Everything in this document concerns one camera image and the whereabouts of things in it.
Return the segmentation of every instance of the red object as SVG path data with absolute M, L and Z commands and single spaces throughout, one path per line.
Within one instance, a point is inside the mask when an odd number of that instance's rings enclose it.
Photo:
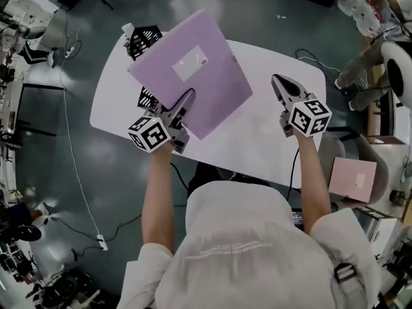
M 8 119 L 8 128 L 14 130 L 14 120 L 15 120 L 15 111 L 10 112 L 10 118 Z

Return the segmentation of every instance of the concrete floor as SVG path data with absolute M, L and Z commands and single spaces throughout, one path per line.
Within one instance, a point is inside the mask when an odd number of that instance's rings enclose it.
M 168 31 L 195 11 L 206 8 L 218 22 L 227 39 L 253 44 L 294 56 L 306 48 L 326 65 L 343 68 L 361 48 L 361 35 L 355 23 L 337 7 L 325 8 L 306 0 L 108 0 L 113 11 L 99 0 L 83 0 L 67 15 L 68 33 L 80 29 L 82 48 L 66 61 L 62 78 L 67 86 L 67 105 L 74 155 L 84 194 L 106 239 L 117 225 L 140 214 L 145 191 L 149 155 L 134 147 L 132 141 L 90 126 L 93 96 L 112 47 L 122 34 L 121 26 L 157 24 Z M 42 38 L 47 45 L 62 46 L 65 14 L 58 11 Z M 60 68 L 36 65 L 30 82 L 59 86 Z M 333 72 L 328 73 L 334 79 Z M 358 113 L 348 113 L 347 99 L 328 85 L 328 105 L 333 109 L 334 126 L 358 128 Z M 60 91 L 30 89 L 24 93 L 21 114 L 33 126 L 54 131 L 55 138 L 30 135 L 17 155 L 17 185 L 21 191 L 35 189 L 30 205 L 46 202 L 51 212 L 76 229 L 95 235 L 93 222 L 82 199 L 70 153 L 64 102 Z M 188 182 L 196 162 L 173 158 Z M 283 193 L 286 187 L 276 185 Z M 175 203 L 184 203 L 185 189 L 173 173 Z M 292 198 L 299 205 L 299 198 Z M 176 209 L 179 244 L 185 235 L 185 209 Z M 71 248 L 82 250 L 94 245 L 59 222 L 42 227 L 43 237 L 31 243 L 34 257 L 44 275 L 73 263 Z M 106 290 L 119 294 L 126 263 L 138 257 L 142 244 L 140 222 L 120 230 L 109 243 L 109 251 L 90 250 L 79 266 Z

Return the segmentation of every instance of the chair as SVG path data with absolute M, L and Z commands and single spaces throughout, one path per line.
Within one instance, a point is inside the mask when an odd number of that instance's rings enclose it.
M 331 131 L 347 131 L 349 134 L 338 138 L 333 135 Z M 353 139 L 355 142 L 359 160 L 376 162 L 377 168 L 369 202 L 364 203 L 349 198 L 343 198 L 341 201 L 336 202 L 340 209 L 345 207 L 354 208 L 369 206 L 377 203 L 382 198 L 389 185 L 389 169 L 386 162 L 376 153 L 364 136 L 353 132 L 349 127 L 329 127 L 322 136 L 321 144 L 319 146 L 319 158 L 321 160 L 326 183 L 329 185 L 335 158 L 344 158 L 346 156 L 343 142 L 349 139 Z

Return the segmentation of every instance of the lavender folder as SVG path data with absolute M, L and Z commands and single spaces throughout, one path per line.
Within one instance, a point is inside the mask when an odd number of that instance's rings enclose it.
M 252 96 L 225 37 L 205 10 L 173 28 L 137 58 L 129 72 L 168 109 L 193 88 L 196 99 L 184 124 L 199 139 Z

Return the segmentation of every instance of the pink cardboard box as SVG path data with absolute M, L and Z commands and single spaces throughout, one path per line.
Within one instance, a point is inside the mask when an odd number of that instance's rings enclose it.
M 375 179 L 376 162 L 335 158 L 329 192 L 368 203 Z

